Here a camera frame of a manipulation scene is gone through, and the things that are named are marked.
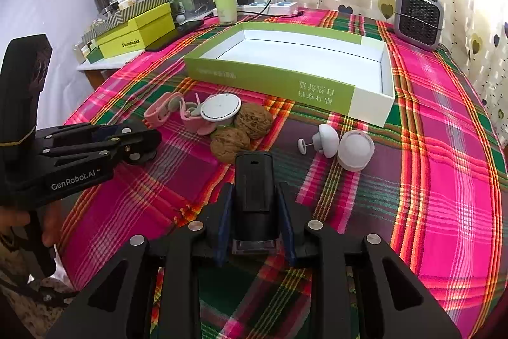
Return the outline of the pink clip holder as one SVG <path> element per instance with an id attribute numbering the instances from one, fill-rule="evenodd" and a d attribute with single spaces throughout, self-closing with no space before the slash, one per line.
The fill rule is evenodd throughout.
<path id="1" fill-rule="evenodd" d="M 178 112 L 184 96 L 181 93 L 164 93 L 144 113 L 145 124 L 151 128 L 163 125 L 172 113 Z"/>
<path id="2" fill-rule="evenodd" d="M 180 99 L 181 121 L 187 131 L 199 136 L 208 136 L 215 131 L 217 125 L 202 117 L 202 101 L 197 93 L 195 93 L 195 99 L 195 101 L 186 101 L 183 97 Z"/>

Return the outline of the round white disc device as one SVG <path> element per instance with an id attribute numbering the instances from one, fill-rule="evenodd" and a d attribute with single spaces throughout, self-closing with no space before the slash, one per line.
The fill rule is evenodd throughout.
<path id="1" fill-rule="evenodd" d="M 241 105 L 241 99 L 235 94 L 225 93 L 210 96 L 202 103 L 200 115 L 208 122 L 230 125 L 240 111 Z"/>

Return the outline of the brown walnut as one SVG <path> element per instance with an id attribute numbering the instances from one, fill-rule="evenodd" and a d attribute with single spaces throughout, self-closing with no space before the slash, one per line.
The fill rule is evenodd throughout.
<path id="1" fill-rule="evenodd" d="M 266 136 L 273 124 L 272 114 L 263 106 L 243 101 L 235 116 L 234 125 L 244 131 L 250 139 Z"/>
<path id="2" fill-rule="evenodd" d="M 222 163 L 234 163 L 239 152 L 249 151 L 250 138 L 235 126 L 217 129 L 211 135 L 210 151 Z"/>

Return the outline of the white side table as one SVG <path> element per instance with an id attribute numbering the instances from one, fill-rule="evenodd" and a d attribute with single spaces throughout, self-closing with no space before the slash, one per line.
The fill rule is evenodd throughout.
<path id="1" fill-rule="evenodd" d="M 93 90 L 97 90 L 108 79 L 105 72 L 118 71 L 144 52 L 144 50 L 131 51 L 112 58 L 102 58 L 93 64 L 84 61 L 77 67 L 77 71 L 85 75 Z"/>

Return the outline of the yellow-green shoe box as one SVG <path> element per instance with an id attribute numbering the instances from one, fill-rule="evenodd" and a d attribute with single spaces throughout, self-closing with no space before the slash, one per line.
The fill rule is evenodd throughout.
<path id="1" fill-rule="evenodd" d="M 103 57 L 112 58 L 143 50 L 175 28 L 170 3 L 163 3 L 100 35 L 95 43 Z"/>

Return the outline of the plaid tablecloth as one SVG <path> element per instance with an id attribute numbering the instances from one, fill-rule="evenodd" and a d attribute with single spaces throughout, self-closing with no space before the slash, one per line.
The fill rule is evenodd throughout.
<path id="1" fill-rule="evenodd" d="M 429 53 L 399 40 L 387 22 L 307 10 L 301 24 L 387 42 L 395 102 L 384 127 L 274 96 L 243 92 L 274 118 L 253 148 L 273 154 L 276 176 L 313 215 L 341 233 L 381 235 L 455 322 L 464 338 L 486 326 L 507 285 L 507 168 L 485 107 L 445 49 Z M 320 124 L 341 139 L 366 132 L 375 152 L 361 171 L 312 146 Z M 209 140 L 172 115 L 151 163 L 122 163 L 85 191 L 64 222 L 58 253 L 71 283 L 84 287 L 135 234 L 156 238 L 193 220 L 217 199 L 233 168 Z"/>

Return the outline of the chevron patterned box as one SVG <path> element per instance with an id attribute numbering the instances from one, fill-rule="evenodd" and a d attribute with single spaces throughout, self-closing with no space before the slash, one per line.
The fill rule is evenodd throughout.
<path id="1" fill-rule="evenodd" d="M 102 23 L 92 26 L 91 30 L 82 36 L 82 42 L 88 43 L 92 39 L 105 34 L 107 31 L 132 20 L 134 17 L 140 16 L 149 10 L 153 10 L 171 1 L 172 0 L 142 0 L 124 10 L 118 10 Z"/>

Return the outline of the white round cap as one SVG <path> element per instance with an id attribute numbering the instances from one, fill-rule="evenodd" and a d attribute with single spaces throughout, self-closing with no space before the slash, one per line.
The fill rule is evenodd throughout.
<path id="1" fill-rule="evenodd" d="M 352 172 L 363 170 L 373 157 L 375 144 L 366 132 L 351 130 L 340 139 L 338 146 L 338 162 Z"/>

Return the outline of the white mushroom-shaped hook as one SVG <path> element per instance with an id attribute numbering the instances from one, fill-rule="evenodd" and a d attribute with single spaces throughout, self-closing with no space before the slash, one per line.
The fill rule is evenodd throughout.
<path id="1" fill-rule="evenodd" d="M 306 155 L 307 148 L 312 146 L 326 158 L 333 158 L 338 153 L 339 142 L 338 133 L 332 126 L 320 124 L 318 132 L 312 136 L 312 142 L 306 143 L 304 139 L 298 139 L 297 148 L 301 155 Z"/>

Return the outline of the white blue power strip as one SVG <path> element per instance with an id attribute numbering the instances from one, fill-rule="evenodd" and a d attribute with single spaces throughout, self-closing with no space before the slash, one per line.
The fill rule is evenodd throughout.
<path id="1" fill-rule="evenodd" d="M 270 4 L 266 2 L 254 2 L 246 5 L 238 5 L 237 12 L 251 15 L 293 16 L 299 12 L 299 5 L 297 2 L 286 1 Z"/>

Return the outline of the green and white tray box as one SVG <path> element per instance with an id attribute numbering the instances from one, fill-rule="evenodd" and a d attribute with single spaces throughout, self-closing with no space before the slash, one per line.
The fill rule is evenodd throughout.
<path id="1" fill-rule="evenodd" d="M 382 127 L 395 100 L 386 42 L 331 28 L 241 22 L 184 57 L 197 81 L 298 101 Z"/>

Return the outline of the grey mini heater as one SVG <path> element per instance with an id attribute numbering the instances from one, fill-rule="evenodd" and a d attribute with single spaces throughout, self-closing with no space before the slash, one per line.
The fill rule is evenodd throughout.
<path id="1" fill-rule="evenodd" d="M 438 0 L 395 0 L 394 32 L 406 42 L 435 51 L 441 39 L 444 8 Z"/>

